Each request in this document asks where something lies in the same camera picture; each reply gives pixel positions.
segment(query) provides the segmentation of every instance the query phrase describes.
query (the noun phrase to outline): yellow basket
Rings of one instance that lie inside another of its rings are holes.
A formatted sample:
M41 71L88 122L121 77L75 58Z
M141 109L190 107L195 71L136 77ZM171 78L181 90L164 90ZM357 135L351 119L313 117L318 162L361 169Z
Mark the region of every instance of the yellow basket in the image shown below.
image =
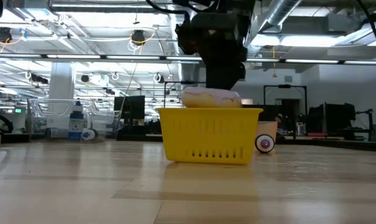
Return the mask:
M254 150L256 108L159 108L165 155L181 162L248 164Z

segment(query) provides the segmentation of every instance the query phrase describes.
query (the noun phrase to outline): computer monitor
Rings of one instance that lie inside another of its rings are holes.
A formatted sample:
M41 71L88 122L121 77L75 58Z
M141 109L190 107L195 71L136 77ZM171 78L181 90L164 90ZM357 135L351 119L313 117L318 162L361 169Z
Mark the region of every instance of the computer monitor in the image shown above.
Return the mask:
M119 111L123 96L114 98L114 111ZM122 119L145 119L145 96L127 96L123 105Z

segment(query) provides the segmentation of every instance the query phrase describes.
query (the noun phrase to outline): glazed donut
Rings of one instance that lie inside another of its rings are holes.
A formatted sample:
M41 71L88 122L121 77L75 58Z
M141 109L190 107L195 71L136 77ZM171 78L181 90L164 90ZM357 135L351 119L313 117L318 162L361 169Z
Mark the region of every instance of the glazed donut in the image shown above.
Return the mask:
M242 102L236 92L202 87L183 90L182 103L187 108L241 108Z

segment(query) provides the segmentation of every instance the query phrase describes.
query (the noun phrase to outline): blue bottle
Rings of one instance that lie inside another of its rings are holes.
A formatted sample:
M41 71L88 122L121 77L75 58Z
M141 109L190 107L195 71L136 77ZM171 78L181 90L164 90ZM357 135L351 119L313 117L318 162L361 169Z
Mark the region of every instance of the blue bottle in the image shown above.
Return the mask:
M68 138L72 141L80 141L81 134L83 132L84 125L84 114L83 106L80 101L76 102L76 105L73 105L73 112L70 114L69 118L69 133Z

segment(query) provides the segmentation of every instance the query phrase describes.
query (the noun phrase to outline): floor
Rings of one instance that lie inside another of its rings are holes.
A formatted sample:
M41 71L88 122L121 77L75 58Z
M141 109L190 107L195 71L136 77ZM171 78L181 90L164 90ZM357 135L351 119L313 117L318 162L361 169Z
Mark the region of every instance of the floor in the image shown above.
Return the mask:
M0 147L0 223L376 223L376 152L277 146L182 164L149 142Z

